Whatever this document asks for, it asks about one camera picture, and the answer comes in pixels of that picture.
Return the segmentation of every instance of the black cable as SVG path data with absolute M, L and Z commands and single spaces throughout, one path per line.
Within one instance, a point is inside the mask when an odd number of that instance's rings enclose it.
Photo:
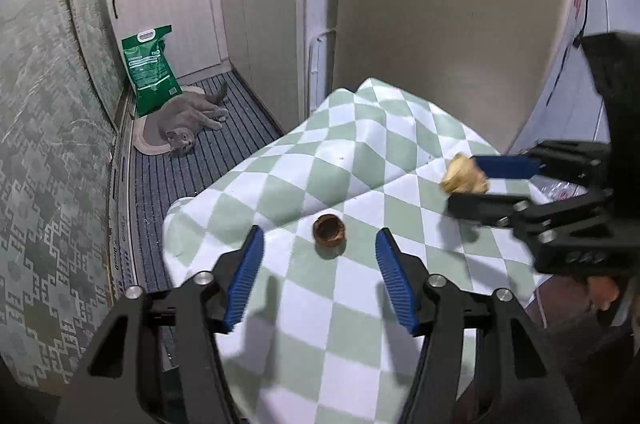
M 578 32 L 578 35 L 575 36 L 574 42 L 572 42 L 572 44 L 568 44 L 567 47 L 564 49 L 564 55 L 562 56 L 562 64 L 560 64 L 560 70 L 558 71 L 558 75 L 556 76 L 554 87 L 551 90 L 551 93 L 549 94 L 548 99 L 546 99 L 547 106 L 549 105 L 549 102 L 551 102 L 551 97 L 553 97 L 553 94 L 556 91 L 556 87 L 558 87 L 558 82 L 560 81 L 560 75 L 562 75 L 562 70 L 564 70 L 564 64 L 566 62 L 566 58 L 567 58 L 567 55 L 569 54 L 571 47 L 580 48 L 580 44 L 582 43 L 582 38 L 584 37 L 584 29 L 587 26 L 588 13 L 589 13 L 589 0 L 584 0 L 584 21 L 582 22 L 582 28 L 580 29 L 580 32 Z

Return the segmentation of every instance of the gray cat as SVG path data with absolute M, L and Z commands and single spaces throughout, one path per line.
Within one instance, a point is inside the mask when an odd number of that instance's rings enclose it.
M 226 96 L 226 82 L 215 95 L 184 91 L 172 97 L 158 111 L 158 131 L 169 142 L 171 154 L 186 155 L 204 127 L 222 129 L 229 112 L 217 106 Z

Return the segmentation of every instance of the floor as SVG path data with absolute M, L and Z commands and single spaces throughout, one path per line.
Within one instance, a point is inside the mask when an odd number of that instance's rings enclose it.
M 207 93 L 228 84 L 224 106 L 229 117 L 222 130 L 205 129 L 198 134 L 194 151 L 187 156 L 149 156 L 133 149 L 134 190 L 131 224 L 137 229 L 138 258 L 147 291 L 170 287 L 162 261 L 162 221 L 175 200 L 192 197 L 209 187 L 229 169 L 258 149 L 280 137 L 260 105 L 233 72 L 200 81 L 195 86 Z M 141 272 L 138 267 L 138 280 Z

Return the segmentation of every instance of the checkered tablecloth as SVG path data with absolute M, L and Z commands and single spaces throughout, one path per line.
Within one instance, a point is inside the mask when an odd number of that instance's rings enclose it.
M 239 248 L 252 224 L 266 233 L 244 322 L 218 337 L 226 376 L 252 423 L 393 423 L 421 346 L 396 322 L 376 264 L 374 237 L 389 227 L 400 248 L 461 289 L 510 287 L 526 304 L 540 276 L 526 247 L 502 229 L 444 216 L 438 183 L 456 153 L 495 154 L 435 105 L 378 80 L 333 92 L 304 123 L 229 171 L 164 221 L 164 259 L 179 285 Z M 526 181 L 491 192 L 543 195 Z M 346 226 L 339 257 L 319 253 L 312 224 Z M 461 386 L 472 376 L 465 338 Z

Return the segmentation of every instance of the tablecloth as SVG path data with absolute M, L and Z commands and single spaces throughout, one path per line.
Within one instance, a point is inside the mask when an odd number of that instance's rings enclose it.
M 523 304 L 530 300 L 541 277 L 510 231 L 442 214 L 438 183 L 459 152 L 496 154 L 436 105 L 369 79 L 356 93 L 334 91 L 299 127 L 170 207 L 164 260 L 175 285 L 239 248 L 252 224 L 266 233 L 244 321 L 217 338 L 236 403 L 252 423 L 398 418 L 422 340 L 396 322 L 374 255 L 381 227 L 461 289 L 510 287 Z M 545 201 L 527 181 L 491 180 L 490 192 Z M 314 244 L 312 224 L 324 213 L 346 226 L 338 255 Z M 461 388 L 473 364 L 467 330 Z

